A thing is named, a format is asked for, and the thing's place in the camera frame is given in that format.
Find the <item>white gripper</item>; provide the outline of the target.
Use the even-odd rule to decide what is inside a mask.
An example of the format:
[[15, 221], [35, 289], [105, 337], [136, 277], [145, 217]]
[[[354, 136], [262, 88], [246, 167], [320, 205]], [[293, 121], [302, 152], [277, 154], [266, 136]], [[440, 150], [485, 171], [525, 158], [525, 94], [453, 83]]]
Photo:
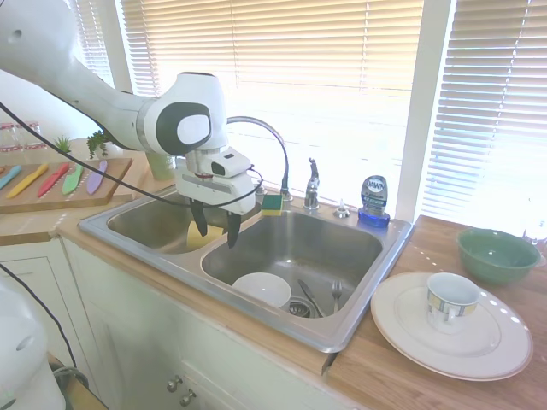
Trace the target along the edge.
[[232, 249], [241, 226], [241, 215], [247, 214], [256, 205], [255, 186], [247, 172], [235, 177], [199, 178], [185, 168], [175, 177], [177, 191], [190, 198], [191, 213], [202, 237], [208, 234], [208, 224], [203, 205], [215, 205], [227, 212], [227, 244]]

